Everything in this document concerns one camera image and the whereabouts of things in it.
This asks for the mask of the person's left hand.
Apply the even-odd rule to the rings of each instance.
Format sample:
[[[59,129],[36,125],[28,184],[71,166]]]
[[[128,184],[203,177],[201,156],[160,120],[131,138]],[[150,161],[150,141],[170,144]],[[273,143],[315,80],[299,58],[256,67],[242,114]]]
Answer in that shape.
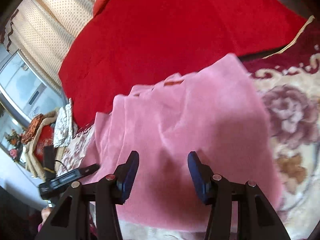
[[[41,211],[41,217],[42,217],[42,223],[41,225],[43,225],[45,223],[45,221],[47,220],[47,218],[49,217],[51,211],[53,210],[52,207],[45,207],[44,209],[42,209]]]

